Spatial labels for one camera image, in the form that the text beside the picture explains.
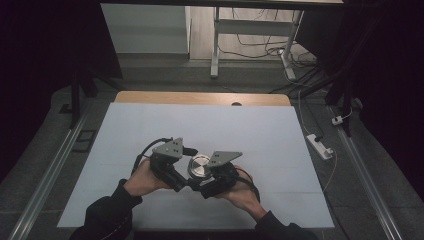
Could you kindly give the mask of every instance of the hand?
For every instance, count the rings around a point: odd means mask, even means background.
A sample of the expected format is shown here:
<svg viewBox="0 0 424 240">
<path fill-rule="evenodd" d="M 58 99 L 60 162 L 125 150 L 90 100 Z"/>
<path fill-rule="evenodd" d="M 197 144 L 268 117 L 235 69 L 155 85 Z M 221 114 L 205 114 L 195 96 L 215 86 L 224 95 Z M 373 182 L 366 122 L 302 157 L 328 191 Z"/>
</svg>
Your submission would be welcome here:
<svg viewBox="0 0 424 240">
<path fill-rule="evenodd" d="M 252 176 L 248 175 L 246 172 L 237 170 L 239 176 L 251 181 Z M 236 185 L 232 187 L 229 191 L 218 194 L 215 196 L 216 198 L 224 198 L 230 201 L 235 207 L 240 208 L 258 222 L 265 214 L 266 211 L 259 203 L 256 198 L 253 190 L 245 183 L 237 181 Z"/>
<path fill-rule="evenodd" d="M 150 170 L 150 159 L 145 158 L 124 184 L 124 188 L 131 196 L 141 197 L 155 190 L 161 188 L 169 189 L 170 187 L 155 177 L 152 170 Z"/>
</svg>

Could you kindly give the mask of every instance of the table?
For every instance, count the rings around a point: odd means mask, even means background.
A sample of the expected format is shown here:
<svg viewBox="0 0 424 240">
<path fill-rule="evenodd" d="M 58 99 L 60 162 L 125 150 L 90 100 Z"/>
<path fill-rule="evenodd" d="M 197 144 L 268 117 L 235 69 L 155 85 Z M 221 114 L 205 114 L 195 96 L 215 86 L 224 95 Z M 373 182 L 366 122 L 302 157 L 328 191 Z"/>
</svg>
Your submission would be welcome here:
<svg viewBox="0 0 424 240">
<path fill-rule="evenodd" d="M 334 227 L 287 96 L 189 92 L 117 95 L 58 227 L 80 226 L 84 209 L 111 194 L 110 187 L 128 177 L 140 147 L 165 136 L 183 137 L 184 146 L 206 155 L 218 150 L 243 152 L 233 163 L 255 176 L 264 208 L 286 225 Z M 184 157 L 174 164 L 185 178 L 187 161 Z M 228 202 L 205 200 L 187 187 L 178 194 L 163 190 L 144 199 L 133 210 L 135 230 L 245 230 L 254 226 L 245 212 Z"/>
<path fill-rule="evenodd" d="M 198 93 L 198 92 L 144 92 L 121 91 L 115 98 L 118 103 L 162 103 L 246 106 L 290 106 L 286 95 L 241 94 L 241 93 Z"/>
</svg>

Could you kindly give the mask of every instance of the metal frame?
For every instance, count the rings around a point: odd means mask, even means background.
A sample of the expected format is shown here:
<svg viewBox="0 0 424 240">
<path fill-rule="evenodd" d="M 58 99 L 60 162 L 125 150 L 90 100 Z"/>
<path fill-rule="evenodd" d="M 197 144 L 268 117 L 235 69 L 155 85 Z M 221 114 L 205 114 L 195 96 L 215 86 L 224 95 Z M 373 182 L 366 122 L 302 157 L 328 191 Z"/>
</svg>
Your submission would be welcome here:
<svg viewBox="0 0 424 240">
<path fill-rule="evenodd" d="M 334 113 L 331 107 L 327 106 L 327 110 L 329 111 L 331 116 L 334 116 Z M 380 195 L 380 192 L 375 185 L 371 174 L 368 172 L 367 167 L 364 164 L 364 161 L 361 155 L 356 148 L 356 145 L 351 137 L 348 137 L 346 132 L 343 131 L 342 128 L 337 129 L 339 133 L 340 140 L 342 141 L 350 159 L 353 167 L 356 170 L 359 180 L 362 183 L 362 186 L 365 192 L 368 195 L 368 199 L 371 202 L 371 205 L 374 207 L 376 215 L 380 220 L 381 226 L 386 233 L 387 239 L 390 240 L 401 240 L 402 235 L 399 231 L 399 227 L 397 226 L 390 210 L 388 209 L 386 202 Z"/>
<path fill-rule="evenodd" d="M 81 118 L 78 120 L 78 122 L 76 122 L 75 127 L 68 131 L 68 134 L 60 146 L 59 151 L 56 153 L 54 159 L 48 166 L 46 172 L 43 175 L 43 178 L 32 194 L 31 199 L 28 201 L 19 220 L 16 222 L 16 225 L 8 238 L 9 240 L 26 239 L 28 237 L 32 226 L 34 225 L 35 220 L 37 219 L 44 203 L 46 202 L 47 197 L 49 196 L 50 191 L 53 188 L 57 177 L 59 176 L 60 170 L 65 164 L 69 152 L 71 151 L 72 146 L 87 119 L 87 115 L 90 112 L 91 107 L 92 101 L 88 100 L 87 106 L 85 106 L 83 109 Z"/>
<path fill-rule="evenodd" d="M 219 19 L 219 7 L 214 8 L 214 42 L 211 59 L 211 78 L 218 77 L 219 64 L 219 34 L 244 34 L 244 35 L 267 35 L 267 36 L 287 36 L 286 47 L 280 57 L 289 80 L 295 80 L 296 76 L 291 67 L 288 56 L 290 54 L 293 41 L 299 28 L 303 11 L 295 10 L 293 22 L 271 22 L 271 21 L 251 21 L 236 19 Z"/>
</svg>

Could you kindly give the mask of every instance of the white device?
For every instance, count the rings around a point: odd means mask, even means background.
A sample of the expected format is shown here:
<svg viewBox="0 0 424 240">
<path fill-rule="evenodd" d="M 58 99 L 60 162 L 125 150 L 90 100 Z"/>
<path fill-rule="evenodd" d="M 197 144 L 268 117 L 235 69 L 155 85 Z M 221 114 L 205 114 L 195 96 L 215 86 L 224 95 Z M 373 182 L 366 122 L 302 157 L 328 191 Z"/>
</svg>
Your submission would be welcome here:
<svg viewBox="0 0 424 240">
<path fill-rule="evenodd" d="M 338 117 L 332 118 L 331 122 L 333 122 L 333 125 L 336 126 L 343 123 L 343 118 L 342 116 L 338 116 Z"/>
<path fill-rule="evenodd" d="M 333 150 L 331 148 L 325 148 L 321 141 L 315 141 L 316 137 L 315 134 L 310 134 L 306 136 L 306 139 L 309 140 L 309 143 L 315 148 L 315 151 L 317 151 L 322 160 L 332 158 Z"/>
</svg>

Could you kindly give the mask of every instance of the right hand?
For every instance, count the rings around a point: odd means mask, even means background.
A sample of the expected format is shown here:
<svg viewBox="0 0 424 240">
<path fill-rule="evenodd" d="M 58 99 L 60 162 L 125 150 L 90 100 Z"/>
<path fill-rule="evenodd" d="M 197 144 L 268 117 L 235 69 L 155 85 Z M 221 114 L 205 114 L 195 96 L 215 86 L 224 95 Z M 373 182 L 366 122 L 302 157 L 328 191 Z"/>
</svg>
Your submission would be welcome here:
<svg viewBox="0 0 424 240">
<path fill-rule="evenodd" d="M 237 170 L 240 177 L 251 181 L 253 177 L 246 174 L 244 171 Z M 265 214 L 266 211 L 259 203 L 253 190 L 245 183 L 237 181 L 229 191 L 220 193 L 215 196 L 216 198 L 224 198 L 230 201 L 235 207 L 240 208 L 252 216 L 258 222 Z"/>
</svg>

